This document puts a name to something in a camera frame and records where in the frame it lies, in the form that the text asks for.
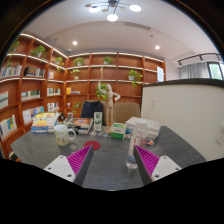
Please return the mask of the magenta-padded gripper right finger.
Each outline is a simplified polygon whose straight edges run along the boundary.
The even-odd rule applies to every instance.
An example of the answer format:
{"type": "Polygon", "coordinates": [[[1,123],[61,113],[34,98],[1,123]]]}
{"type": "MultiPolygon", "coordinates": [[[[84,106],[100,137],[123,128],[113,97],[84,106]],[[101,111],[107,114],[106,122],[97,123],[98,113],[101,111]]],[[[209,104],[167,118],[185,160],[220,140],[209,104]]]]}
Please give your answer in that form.
{"type": "Polygon", "coordinates": [[[134,157],[144,185],[181,170],[167,155],[159,157],[140,146],[134,148],[134,157]]]}

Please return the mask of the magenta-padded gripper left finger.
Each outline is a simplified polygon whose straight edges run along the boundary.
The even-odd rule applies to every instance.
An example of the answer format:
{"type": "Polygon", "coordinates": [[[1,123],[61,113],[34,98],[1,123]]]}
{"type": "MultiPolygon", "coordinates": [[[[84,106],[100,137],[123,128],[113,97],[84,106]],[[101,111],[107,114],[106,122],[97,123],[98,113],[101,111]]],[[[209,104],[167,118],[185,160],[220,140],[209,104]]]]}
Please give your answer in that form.
{"type": "Polygon", "coordinates": [[[59,155],[44,170],[81,186],[93,156],[93,146],[88,145],[68,157],[59,155]]]}

